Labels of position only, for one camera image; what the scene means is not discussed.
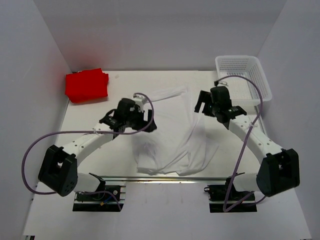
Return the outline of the white t-shirt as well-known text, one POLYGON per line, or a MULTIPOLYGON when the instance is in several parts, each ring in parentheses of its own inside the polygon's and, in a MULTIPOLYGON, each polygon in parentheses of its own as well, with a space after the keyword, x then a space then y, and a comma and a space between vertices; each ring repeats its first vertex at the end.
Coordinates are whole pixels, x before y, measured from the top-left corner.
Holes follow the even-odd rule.
POLYGON ((207 137, 204 117, 194 112, 190 88, 162 89, 148 97, 157 129, 131 137, 137 172, 188 176, 203 171, 219 145, 207 137))

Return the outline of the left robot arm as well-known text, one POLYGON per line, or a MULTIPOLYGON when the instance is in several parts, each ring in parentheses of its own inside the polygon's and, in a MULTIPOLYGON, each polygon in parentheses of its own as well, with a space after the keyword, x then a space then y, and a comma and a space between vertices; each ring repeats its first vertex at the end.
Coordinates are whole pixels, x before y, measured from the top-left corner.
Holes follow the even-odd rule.
POLYGON ((119 135, 151 133, 157 129, 153 108, 144 110, 151 100, 142 95, 132 99, 122 98, 117 108, 110 110, 94 128, 63 146, 50 146, 44 155, 38 180, 62 197, 71 192, 89 194, 99 200, 105 196, 106 182, 93 173, 79 173, 78 166, 98 148, 113 141, 119 135))

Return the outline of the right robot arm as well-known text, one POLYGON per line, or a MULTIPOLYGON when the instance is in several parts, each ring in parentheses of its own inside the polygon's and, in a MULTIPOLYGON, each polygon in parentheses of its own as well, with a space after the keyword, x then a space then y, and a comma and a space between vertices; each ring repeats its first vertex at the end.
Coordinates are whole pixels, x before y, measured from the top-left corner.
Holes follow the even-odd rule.
POLYGON ((225 187, 229 198, 236 200, 244 192, 261 192, 272 197, 300 185, 298 153, 292 148, 284 149, 255 127, 242 107, 232 105, 225 86, 200 91, 194 111, 215 117, 245 143, 260 163, 257 173, 237 175, 225 187))

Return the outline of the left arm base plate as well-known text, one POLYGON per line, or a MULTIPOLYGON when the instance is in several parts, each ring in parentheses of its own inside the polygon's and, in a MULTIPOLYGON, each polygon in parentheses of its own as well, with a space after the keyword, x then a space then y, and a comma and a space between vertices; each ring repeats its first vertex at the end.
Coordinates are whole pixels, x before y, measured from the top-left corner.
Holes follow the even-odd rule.
POLYGON ((123 183, 108 184, 93 173, 80 177, 75 189, 80 191, 75 192, 73 212, 119 213, 125 203, 126 186, 123 183))

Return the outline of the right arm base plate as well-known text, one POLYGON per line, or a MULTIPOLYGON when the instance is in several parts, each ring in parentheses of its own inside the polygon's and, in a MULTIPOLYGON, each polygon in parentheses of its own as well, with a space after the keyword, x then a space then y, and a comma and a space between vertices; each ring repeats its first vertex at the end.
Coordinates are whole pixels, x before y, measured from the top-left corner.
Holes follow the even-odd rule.
MULTIPOLYGON (((210 213, 224 213, 223 206, 230 180, 231 178, 228 177, 224 184, 209 184, 203 189, 204 192, 208 194, 210 213)), ((244 198, 249 193, 249 191, 236 191, 234 185, 232 185, 226 204, 226 209, 244 198)), ((227 213, 255 213, 257 212, 257 207, 254 204, 255 201, 255 195, 252 193, 248 198, 246 198, 237 206, 233 207, 227 213)))

